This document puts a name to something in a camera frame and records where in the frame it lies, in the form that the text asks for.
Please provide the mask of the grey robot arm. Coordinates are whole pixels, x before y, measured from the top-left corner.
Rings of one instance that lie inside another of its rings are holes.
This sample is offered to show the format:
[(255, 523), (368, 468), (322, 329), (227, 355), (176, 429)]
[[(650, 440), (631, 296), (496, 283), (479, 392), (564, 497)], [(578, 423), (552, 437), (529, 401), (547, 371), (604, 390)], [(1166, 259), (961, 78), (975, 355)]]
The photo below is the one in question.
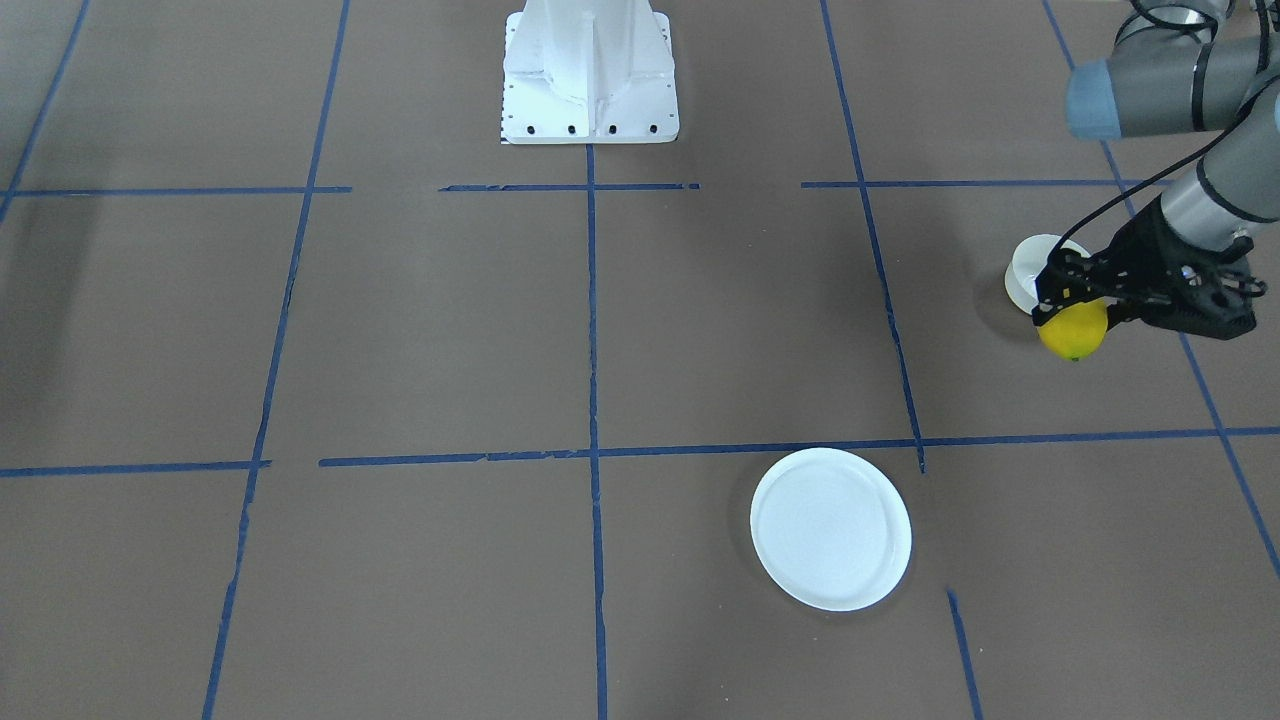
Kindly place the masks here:
[(1030, 319), (1050, 343), (1096, 346), (1126, 322), (1211, 340), (1257, 325), (1267, 287), (1248, 261), (1277, 223), (1277, 4), (1258, 33), (1220, 38), (1231, 1), (1134, 1), (1102, 60), (1076, 67), (1065, 117), (1078, 138), (1210, 132), (1166, 169), (1172, 183), (1093, 254), (1056, 238), (1036, 277)]

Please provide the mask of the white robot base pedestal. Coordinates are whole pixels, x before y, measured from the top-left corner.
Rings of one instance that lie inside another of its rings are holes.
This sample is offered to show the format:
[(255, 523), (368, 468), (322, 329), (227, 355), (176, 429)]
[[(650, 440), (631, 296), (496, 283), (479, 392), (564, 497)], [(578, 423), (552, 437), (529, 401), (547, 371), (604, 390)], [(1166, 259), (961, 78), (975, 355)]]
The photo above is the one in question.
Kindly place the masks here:
[(677, 140), (672, 28), (649, 1), (527, 1), (503, 38), (503, 143)]

